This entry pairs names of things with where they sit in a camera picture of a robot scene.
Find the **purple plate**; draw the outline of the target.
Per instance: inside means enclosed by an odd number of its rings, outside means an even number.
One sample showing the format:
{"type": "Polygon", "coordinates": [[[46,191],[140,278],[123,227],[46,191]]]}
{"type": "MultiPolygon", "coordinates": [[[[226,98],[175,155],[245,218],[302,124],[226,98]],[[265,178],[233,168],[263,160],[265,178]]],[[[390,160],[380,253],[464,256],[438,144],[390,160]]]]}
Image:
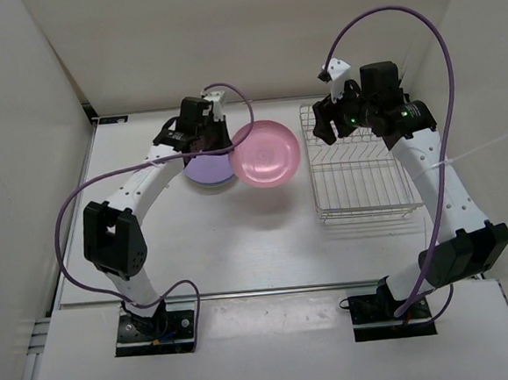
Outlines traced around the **purple plate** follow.
{"type": "Polygon", "coordinates": [[[234,170],[227,154],[198,156],[191,160],[184,174],[191,180],[200,183],[217,183],[234,177],[234,170]]]}

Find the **blue plate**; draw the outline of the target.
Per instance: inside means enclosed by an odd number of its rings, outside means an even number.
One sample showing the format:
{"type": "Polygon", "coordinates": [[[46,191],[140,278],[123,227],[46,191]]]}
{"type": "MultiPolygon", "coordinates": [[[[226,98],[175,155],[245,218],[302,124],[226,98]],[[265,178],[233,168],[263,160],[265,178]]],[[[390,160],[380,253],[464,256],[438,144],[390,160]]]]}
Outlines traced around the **blue plate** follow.
{"type": "Polygon", "coordinates": [[[200,183],[200,182],[195,182],[195,181],[191,181],[191,184],[194,186],[194,187],[199,187],[199,185],[220,185],[221,183],[234,183],[236,181],[236,177],[231,177],[231,178],[228,178],[228,179],[225,179],[223,181],[220,181],[220,182],[217,182],[217,183],[200,183]]]}

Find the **cream bear plate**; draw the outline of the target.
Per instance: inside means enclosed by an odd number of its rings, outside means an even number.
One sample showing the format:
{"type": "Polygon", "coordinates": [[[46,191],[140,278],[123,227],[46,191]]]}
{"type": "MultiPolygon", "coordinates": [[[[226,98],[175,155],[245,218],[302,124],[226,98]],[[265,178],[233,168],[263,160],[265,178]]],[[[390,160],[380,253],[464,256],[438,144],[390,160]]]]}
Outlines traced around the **cream bear plate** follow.
{"type": "Polygon", "coordinates": [[[231,183],[221,183],[220,185],[199,185],[198,190],[210,192],[210,191],[221,191],[232,187],[231,183]]]}

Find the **pink plate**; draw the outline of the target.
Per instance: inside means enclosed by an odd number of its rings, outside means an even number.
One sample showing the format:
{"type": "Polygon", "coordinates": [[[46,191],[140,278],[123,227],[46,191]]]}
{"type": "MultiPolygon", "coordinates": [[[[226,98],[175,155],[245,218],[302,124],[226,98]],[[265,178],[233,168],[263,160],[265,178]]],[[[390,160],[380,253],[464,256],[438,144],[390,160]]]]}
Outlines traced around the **pink plate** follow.
{"type": "Polygon", "coordinates": [[[301,161],[296,135],[281,123],[254,121],[248,136],[228,155],[234,174],[255,188],[286,184],[301,161]]]}

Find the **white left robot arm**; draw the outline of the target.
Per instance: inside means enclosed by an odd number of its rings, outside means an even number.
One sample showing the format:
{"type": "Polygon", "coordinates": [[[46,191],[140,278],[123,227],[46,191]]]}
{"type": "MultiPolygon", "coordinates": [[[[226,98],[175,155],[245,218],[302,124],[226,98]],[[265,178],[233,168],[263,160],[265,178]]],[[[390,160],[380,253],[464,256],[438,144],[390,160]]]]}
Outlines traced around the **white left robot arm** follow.
{"type": "Polygon", "coordinates": [[[147,243],[142,222],[170,181],[191,161],[186,154],[216,151],[232,145],[225,123],[223,91],[185,97],[179,116],[155,136],[144,161],[124,184],[102,203],[89,202],[83,212],[83,252],[124,296],[125,311],[149,339],[167,331],[167,316],[144,270],[147,243]]]}

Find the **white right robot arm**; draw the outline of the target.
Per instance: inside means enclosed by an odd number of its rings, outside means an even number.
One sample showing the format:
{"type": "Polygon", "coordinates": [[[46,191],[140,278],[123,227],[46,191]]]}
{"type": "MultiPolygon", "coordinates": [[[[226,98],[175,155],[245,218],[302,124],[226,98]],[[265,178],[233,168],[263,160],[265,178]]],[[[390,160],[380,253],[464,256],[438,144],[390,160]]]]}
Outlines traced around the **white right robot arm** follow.
{"type": "Polygon", "coordinates": [[[314,136],[331,146],[357,129],[370,130],[409,175],[433,224],[429,247],[378,285],[376,308],[393,320],[429,293],[489,270],[508,244],[508,227],[490,222],[448,166],[445,132],[424,102],[404,93],[397,64],[362,66],[360,81],[349,72],[349,64],[331,59],[319,73],[331,88],[312,106],[314,136]]]}

